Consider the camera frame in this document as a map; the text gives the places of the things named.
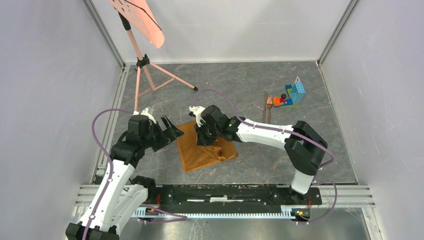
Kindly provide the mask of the orange cloth napkin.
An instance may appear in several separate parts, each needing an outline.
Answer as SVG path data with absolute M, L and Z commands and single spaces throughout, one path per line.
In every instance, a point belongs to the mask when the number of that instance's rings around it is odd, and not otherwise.
M 198 146 L 195 126 L 194 120 L 177 126 L 183 131 L 183 136 L 176 142 L 184 172 L 192 172 L 238 156 L 234 144 L 220 137 L 210 146 Z

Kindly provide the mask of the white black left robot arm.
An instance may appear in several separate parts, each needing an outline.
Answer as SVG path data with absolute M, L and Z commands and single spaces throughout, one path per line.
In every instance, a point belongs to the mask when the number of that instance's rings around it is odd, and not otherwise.
M 121 196 L 147 149 L 158 151 L 184 132 L 163 115 L 165 129 L 149 113 L 134 114 L 108 155 L 105 176 L 86 212 L 78 223 L 70 223 L 65 231 L 69 240 L 118 240 L 126 223 L 142 204 L 157 198 L 155 180 L 137 176 Z

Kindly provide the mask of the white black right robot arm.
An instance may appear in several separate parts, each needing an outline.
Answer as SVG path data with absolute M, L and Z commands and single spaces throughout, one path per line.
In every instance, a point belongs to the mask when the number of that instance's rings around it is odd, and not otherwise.
M 321 168 L 328 144 L 307 122 L 273 125 L 245 117 L 229 118 L 215 105 L 190 106 L 189 111 L 195 118 L 198 146 L 210 146 L 222 138 L 227 142 L 257 143 L 284 150 L 295 168 L 289 199 L 302 204 L 309 198 L 309 188 Z

